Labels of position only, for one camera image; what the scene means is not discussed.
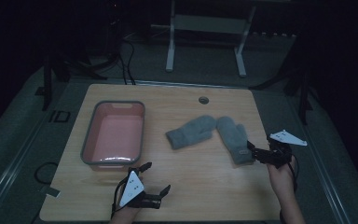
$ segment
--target pink tray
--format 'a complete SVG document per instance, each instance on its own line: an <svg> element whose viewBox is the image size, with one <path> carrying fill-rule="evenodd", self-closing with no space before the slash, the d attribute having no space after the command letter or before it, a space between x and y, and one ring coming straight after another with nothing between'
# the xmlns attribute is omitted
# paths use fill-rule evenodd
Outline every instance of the pink tray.
<svg viewBox="0 0 358 224"><path fill-rule="evenodd" d="M145 106L141 102L100 102L95 106L81 159L92 169L135 165L142 151Z"/></svg>

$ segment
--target white table leg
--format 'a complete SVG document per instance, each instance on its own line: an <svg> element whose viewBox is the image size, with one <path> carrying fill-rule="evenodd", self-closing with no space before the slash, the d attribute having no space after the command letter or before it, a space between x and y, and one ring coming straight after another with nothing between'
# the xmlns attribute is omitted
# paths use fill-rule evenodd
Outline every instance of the white table leg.
<svg viewBox="0 0 358 224"><path fill-rule="evenodd" d="M173 71L173 58L175 56L175 1L172 0L171 4L170 45L168 46L167 65L165 67L165 71L167 72Z"/></svg>
<svg viewBox="0 0 358 224"><path fill-rule="evenodd" d="M245 70L245 65L243 63L242 51L243 51L243 46L245 45L246 38L248 37L249 34L249 30L251 28L252 19L254 15L255 15L255 7L252 7L252 10L249 14L248 22L245 24L245 27L243 29L241 42L236 48L234 48L235 59L237 60L238 72L240 77L246 77L246 70Z"/></svg>

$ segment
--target wire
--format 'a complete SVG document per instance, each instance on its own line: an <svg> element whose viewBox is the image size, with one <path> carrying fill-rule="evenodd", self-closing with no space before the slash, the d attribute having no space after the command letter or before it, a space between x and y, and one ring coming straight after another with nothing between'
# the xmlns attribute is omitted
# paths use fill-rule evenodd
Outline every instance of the wire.
<svg viewBox="0 0 358 224"><path fill-rule="evenodd" d="M136 32L133 32L132 34L126 35L123 37L123 39L127 40L130 36L136 35Z"/></svg>
<svg viewBox="0 0 358 224"><path fill-rule="evenodd" d="M39 171L40 171L42 168L44 168L44 167L46 167L46 166L48 166L48 165L54 165L54 166L58 167L58 164L57 164L56 162L53 162L53 161L48 161L48 162L45 162L45 163L41 164L40 166L38 166L38 167L36 168L36 170L34 171L34 179L35 179L38 183L45 184L45 185L50 185L50 184L51 184L51 181L43 181L43 180L41 180L41 179L39 178L39 175L38 175L38 174L39 174ZM31 221L31 224L33 224L33 223L36 222L37 218L38 218L39 215L40 215L40 211L41 211L41 210L42 210L42 208L40 208L40 209L37 211L36 215L34 215L32 221Z"/></svg>
<svg viewBox="0 0 358 224"><path fill-rule="evenodd" d="M117 63L118 63L118 58L117 58L117 61L115 61L114 64L111 64L109 67L105 68L105 69L102 70L102 71L98 71L98 73L99 73L99 74L103 74L103 73L105 73L105 72L111 70L112 68L114 68L114 67L117 65Z"/></svg>
<svg viewBox="0 0 358 224"><path fill-rule="evenodd" d="M129 45L131 46L131 49L132 49L131 55L130 55L130 58L129 58L127 64L124 63L124 60L123 60L123 57L121 56L121 54L118 55L118 58L119 58L119 60L120 60L120 62L121 62L121 66L122 66L122 69L123 69L123 80L124 80L124 84L127 85L127 79L126 79L126 72L127 72L127 73L128 73L128 76L129 76L129 78L130 78L131 84L132 84L132 85L136 85L136 82L135 82L135 80L133 79L132 74L131 74L131 70L130 70L130 63L131 63L132 56L133 56L133 54L134 54L134 52L135 52L135 47L134 47L133 44L130 43L129 41L123 40L123 42L126 43L126 44L129 44Z"/></svg>
<svg viewBox="0 0 358 224"><path fill-rule="evenodd" d="M297 157L294 154L292 154L292 155L296 160L297 173L295 172L295 169L293 169L293 166L292 166L292 164L290 164L290 162L287 162L287 165L289 166L290 171L293 174L293 188L294 188L294 190L296 192L296 190L297 190L297 178L298 178L298 174L299 174L299 171L300 171L300 166L299 166L299 162L298 162Z"/></svg>
<svg viewBox="0 0 358 224"><path fill-rule="evenodd" d="M116 209L116 202L117 202L118 190L120 189L120 187L121 187L122 185L125 185L125 184L127 183L127 180L128 180L127 177L124 178L124 179L122 179L122 180L118 183L118 185L117 185L117 187L116 187L116 189L115 189L115 196L114 196L114 198L113 198L113 203L112 203L112 214L110 215L110 218L113 217L113 215L115 214L115 212L120 211L121 209L123 209L123 208L126 206L126 205L124 205L124 206L122 206L122 207Z"/></svg>

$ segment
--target metal stand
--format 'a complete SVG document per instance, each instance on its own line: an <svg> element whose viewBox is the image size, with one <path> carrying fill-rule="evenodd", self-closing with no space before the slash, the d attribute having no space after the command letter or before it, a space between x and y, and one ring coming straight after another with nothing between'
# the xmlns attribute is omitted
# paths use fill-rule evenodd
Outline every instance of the metal stand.
<svg viewBox="0 0 358 224"><path fill-rule="evenodd" d="M165 67L167 72L173 71L175 30L190 30L241 35L241 42L236 48L234 48L234 53L237 61L239 76L246 76L242 51L245 45L246 37L249 34L252 19L255 15L255 7L252 7L247 20L239 20L175 14L175 0L172 0L171 3L170 45L168 47L167 65Z"/></svg>
<svg viewBox="0 0 358 224"><path fill-rule="evenodd" d="M45 56L43 61L43 87L39 87L35 95L43 96L43 108L42 111L46 111L51 103L51 61L48 55Z"/></svg>

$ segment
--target black clip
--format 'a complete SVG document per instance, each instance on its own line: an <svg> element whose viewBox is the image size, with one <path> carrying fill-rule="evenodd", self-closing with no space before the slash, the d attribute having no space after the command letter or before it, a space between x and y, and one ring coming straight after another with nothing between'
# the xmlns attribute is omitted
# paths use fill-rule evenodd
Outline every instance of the black clip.
<svg viewBox="0 0 358 224"><path fill-rule="evenodd" d="M129 180L130 173L133 171L137 175L141 172L143 173L147 169L149 169L152 166L152 162L148 162L139 168L129 168L128 175L118 183L116 190L115 190L115 198L112 204L112 216L115 214L116 211L116 200L117 200L117 193L121 186L123 186L123 190L121 192L124 192L124 189L126 188L127 181ZM134 208L155 208L159 209L161 205L161 200L164 198L171 189L171 185L167 186L164 190L162 190L159 195L154 194L147 194L145 191L142 191L140 194L138 194L136 197L134 197L132 200L130 200L125 206L128 207L134 207Z"/></svg>
<svg viewBox="0 0 358 224"><path fill-rule="evenodd" d="M257 148L248 141L247 146L252 151L253 158L261 163L272 164L277 169L292 161L292 149L289 144L279 142L270 137L267 140L269 142L269 150Z"/></svg>

